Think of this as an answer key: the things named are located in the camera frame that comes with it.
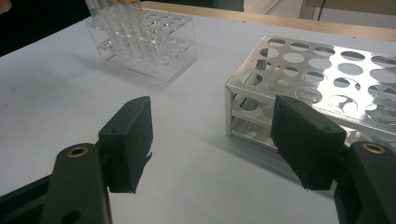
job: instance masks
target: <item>brass screw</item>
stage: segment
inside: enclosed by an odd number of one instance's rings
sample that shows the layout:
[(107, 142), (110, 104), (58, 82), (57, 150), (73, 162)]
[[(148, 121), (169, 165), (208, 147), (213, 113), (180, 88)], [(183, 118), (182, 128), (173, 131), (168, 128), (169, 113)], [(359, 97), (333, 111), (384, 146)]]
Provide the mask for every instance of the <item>brass screw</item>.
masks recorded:
[(87, 147), (75, 147), (67, 152), (67, 157), (76, 158), (86, 154), (89, 151)]
[(383, 147), (381, 147), (377, 144), (374, 144), (374, 143), (363, 143), (361, 146), (364, 149), (366, 149), (367, 151), (374, 153), (374, 154), (378, 154), (378, 155), (387, 154), (387, 151)]

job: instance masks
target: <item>white table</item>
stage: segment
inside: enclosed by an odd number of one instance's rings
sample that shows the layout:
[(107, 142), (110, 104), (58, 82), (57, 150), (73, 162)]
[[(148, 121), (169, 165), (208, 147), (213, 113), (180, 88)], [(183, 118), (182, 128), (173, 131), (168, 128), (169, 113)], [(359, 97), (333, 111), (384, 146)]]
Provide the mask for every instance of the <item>white table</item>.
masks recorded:
[(386, 54), (396, 43), (194, 16), (198, 61), (170, 86), (102, 64), (83, 22), (0, 58), (0, 195), (149, 95), (153, 157), (114, 223), (338, 223), (332, 195), (305, 191), (278, 155), (225, 136), (224, 84), (265, 34)]

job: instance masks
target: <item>test tube rack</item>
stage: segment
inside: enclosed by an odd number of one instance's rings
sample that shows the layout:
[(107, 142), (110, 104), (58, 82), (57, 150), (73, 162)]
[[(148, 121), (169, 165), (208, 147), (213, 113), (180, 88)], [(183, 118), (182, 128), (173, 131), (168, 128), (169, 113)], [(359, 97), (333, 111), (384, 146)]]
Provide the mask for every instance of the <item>test tube rack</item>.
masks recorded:
[(395, 56), (267, 35), (225, 85), (227, 135), (277, 151), (277, 94), (335, 121), (347, 146), (368, 141), (396, 150)]
[(118, 54), (101, 21), (103, 18), (89, 18), (86, 24), (106, 64), (126, 68), (135, 75), (168, 85), (197, 60), (192, 16), (146, 9), (143, 13), (148, 38), (137, 41), (145, 42), (145, 46), (153, 49), (154, 62)]

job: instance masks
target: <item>wooden edge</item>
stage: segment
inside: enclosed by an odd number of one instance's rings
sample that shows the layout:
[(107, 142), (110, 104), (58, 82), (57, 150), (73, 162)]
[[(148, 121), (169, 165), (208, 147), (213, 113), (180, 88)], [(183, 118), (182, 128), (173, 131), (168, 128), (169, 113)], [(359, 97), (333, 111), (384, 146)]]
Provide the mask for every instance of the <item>wooden edge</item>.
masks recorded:
[(396, 29), (351, 25), (327, 21), (309, 21), (289, 17), (269, 16), (255, 13), (229, 11), (208, 7), (191, 7), (167, 3), (142, 2), (142, 7), (196, 16), (221, 18), (235, 21), (252, 21), (267, 25), (284, 26), (294, 29), (348, 35), (366, 39), (396, 42)]

